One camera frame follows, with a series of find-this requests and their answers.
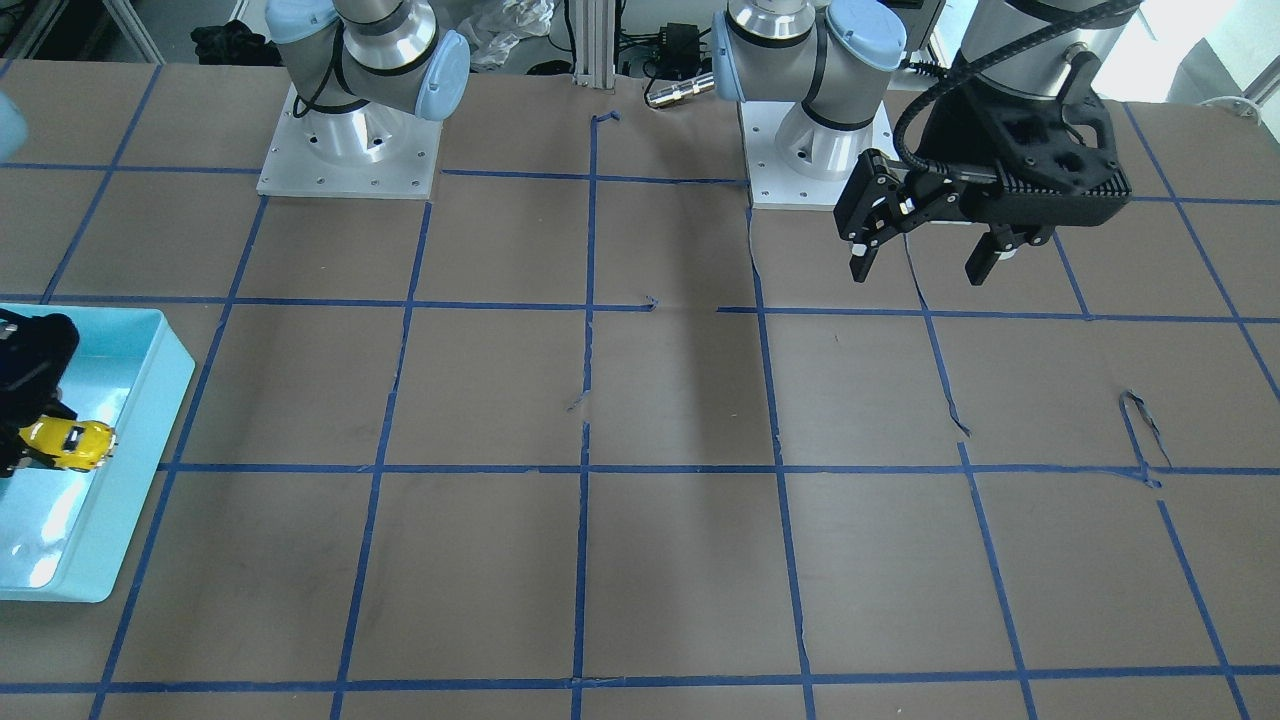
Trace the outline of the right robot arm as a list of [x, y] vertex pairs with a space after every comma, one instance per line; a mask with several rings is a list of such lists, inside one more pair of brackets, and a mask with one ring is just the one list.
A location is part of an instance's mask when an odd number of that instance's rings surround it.
[[[291, 197], [426, 197], [442, 122], [470, 77], [467, 40], [428, 1], [270, 1], [268, 37], [291, 92], [259, 179]], [[63, 313], [3, 311], [3, 477], [95, 471], [115, 430], [79, 420], [59, 384], [82, 325]]]

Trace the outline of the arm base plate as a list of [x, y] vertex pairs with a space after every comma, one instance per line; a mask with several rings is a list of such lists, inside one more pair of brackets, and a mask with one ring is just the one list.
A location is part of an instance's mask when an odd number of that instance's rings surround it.
[[257, 193], [292, 199], [426, 201], [443, 124], [369, 104], [352, 113], [293, 115], [289, 87]]
[[879, 104], [872, 123], [832, 129], [797, 102], [741, 102], [739, 117], [751, 205], [756, 210], [832, 210], [860, 152], [895, 159], [891, 122]]

